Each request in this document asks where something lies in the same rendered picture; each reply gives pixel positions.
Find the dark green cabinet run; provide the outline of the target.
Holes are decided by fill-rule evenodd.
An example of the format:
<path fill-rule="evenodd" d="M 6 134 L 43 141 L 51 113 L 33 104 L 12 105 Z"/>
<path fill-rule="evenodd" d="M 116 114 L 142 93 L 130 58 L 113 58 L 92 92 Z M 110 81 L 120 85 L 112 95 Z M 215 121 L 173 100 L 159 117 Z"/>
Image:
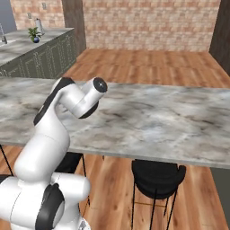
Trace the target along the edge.
<path fill-rule="evenodd" d="M 0 43 L 0 76 L 56 79 L 75 62 L 73 28 L 46 29 L 39 43 L 33 43 L 29 31 L 6 34 Z"/>

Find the black bar stool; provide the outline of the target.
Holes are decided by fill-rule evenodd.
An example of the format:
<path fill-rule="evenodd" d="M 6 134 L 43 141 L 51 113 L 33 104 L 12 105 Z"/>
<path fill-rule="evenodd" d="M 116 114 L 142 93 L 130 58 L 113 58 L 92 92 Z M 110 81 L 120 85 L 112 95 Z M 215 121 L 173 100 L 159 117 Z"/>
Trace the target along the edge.
<path fill-rule="evenodd" d="M 80 159 L 84 159 L 83 154 L 67 152 L 62 162 L 53 174 L 54 182 L 57 182 L 61 189 L 65 201 L 68 215 L 76 212 L 81 215 L 79 203 L 89 197 L 91 183 L 84 175 L 75 174 Z"/>
<path fill-rule="evenodd" d="M 183 182 L 186 167 L 173 163 L 163 163 L 147 160 L 133 160 L 131 170 L 134 177 L 133 191 L 138 189 L 146 197 L 153 200 L 153 207 L 157 200 L 169 200 L 171 196 L 176 199 L 179 185 Z M 170 225 L 172 216 L 169 216 L 167 225 Z"/>

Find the white paper towel roll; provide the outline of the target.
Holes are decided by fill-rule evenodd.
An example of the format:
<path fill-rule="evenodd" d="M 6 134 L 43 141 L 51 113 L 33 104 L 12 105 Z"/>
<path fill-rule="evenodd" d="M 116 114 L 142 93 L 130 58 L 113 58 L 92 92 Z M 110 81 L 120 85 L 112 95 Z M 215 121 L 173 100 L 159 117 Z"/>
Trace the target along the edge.
<path fill-rule="evenodd" d="M 36 27 L 37 27 L 37 32 L 40 33 L 41 35 L 44 35 L 45 31 L 43 29 L 43 26 L 41 24 L 41 20 L 39 18 L 37 18 L 35 20 L 35 24 L 36 24 Z"/>

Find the green plant in blue pot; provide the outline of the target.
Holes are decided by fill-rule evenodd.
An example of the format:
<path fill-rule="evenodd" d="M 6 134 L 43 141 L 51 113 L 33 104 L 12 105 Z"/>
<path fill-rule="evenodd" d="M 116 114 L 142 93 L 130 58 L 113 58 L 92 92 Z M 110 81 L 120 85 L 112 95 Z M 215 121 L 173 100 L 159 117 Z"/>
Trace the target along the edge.
<path fill-rule="evenodd" d="M 31 41 L 33 43 L 39 43 L 41 35 L 38 32 L 38 28 L 37 27 L 29 28 L 28 29 L 28 37 L 31 39 Z"/>

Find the grey sink tap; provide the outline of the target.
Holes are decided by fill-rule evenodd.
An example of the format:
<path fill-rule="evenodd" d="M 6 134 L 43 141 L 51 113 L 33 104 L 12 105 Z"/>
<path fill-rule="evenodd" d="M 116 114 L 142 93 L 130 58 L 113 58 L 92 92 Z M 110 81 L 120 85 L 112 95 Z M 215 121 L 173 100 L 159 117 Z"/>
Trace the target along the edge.
<path fill-rule="evenodd" d="M 3 26 L 2 26 L 1 23 L 0 23 L 0 32 L 2 32 L 2 42 L 3 42 L 4 44 L 8 44 L 7 38 L 6 38 L 5 35 L 4 35 Z"/>

